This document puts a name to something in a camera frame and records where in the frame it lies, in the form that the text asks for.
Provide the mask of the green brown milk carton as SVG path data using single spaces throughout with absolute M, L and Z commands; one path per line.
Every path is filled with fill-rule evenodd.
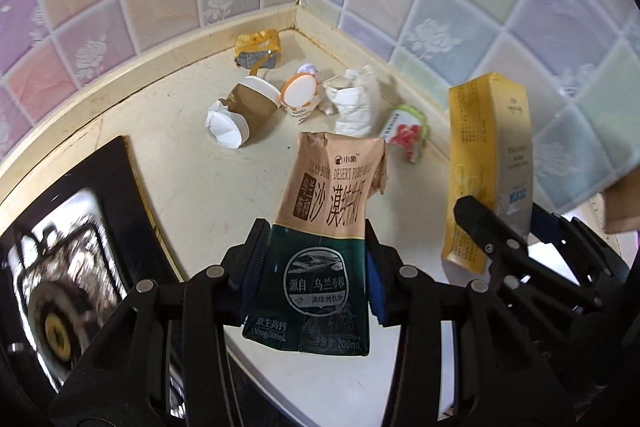
M 368 355 L 366 207 L 385 184 L 383 139 L 299 135 L 245 339 L 278 351 Z

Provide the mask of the yellow tall carton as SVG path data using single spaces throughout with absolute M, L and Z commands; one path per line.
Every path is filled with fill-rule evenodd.
M 475 274 L 487 255 L 456 225 L 454 204 L 471 195 L 522 239 L 533 211 L 532 123 L 526 90 L 498 72 L 449 90 L 450 165 L 442 257 Z

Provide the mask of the white paper bag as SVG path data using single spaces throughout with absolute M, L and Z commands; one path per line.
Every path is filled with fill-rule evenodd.
M 334 130 L 352 138 L 371 138 L 378 129 L 381 93 L 370 65 L 346 69 L 323 83 L 326 98 L 337 110 Z

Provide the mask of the brown paper cup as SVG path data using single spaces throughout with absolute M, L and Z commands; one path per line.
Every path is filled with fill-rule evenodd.
M 247 76 L 209 107 L 205 128 L 214 141 L 237 150 L 280 108 L 280 91 L 267 80 Z

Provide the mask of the wooden cutting board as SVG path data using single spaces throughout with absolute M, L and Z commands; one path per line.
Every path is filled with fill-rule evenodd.
M 608 234 L 639 230 L 639 180 L 621 179 L 607 188 L 604 199 L 604 229 Z

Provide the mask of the black gas stove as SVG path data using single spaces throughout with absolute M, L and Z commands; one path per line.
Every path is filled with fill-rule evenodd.
M 54 180 L 1 235 L 1 361 L 47 410 L 119 303 L 181 273 L 154 223 L 126 136 Z

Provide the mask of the red green snack packet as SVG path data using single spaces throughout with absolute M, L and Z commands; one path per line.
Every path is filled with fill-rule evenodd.
M 416 164 L 422 156 L 430 132 L 427 117 L 420 110 L 400 104 L 390 113 L 380 137 L 387 144 L 399 146 L 408 161 Z

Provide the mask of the small yogurt cup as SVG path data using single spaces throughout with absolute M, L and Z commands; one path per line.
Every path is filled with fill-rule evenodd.
M 297 69 L 282 87 L 280 102 L 296 124 L 301 124 L 318 107 L 323 98 L 322 83 L 314 64 L 306 63 Z

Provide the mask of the crumpled yellow wrapper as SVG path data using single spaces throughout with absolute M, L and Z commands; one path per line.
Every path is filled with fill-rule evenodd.
M 239 35 L 234 44 L 234 62 L 250 75 L 259 69 L 274 69 L 282 55 L 280 34 L 277 29 L 266 29 Z

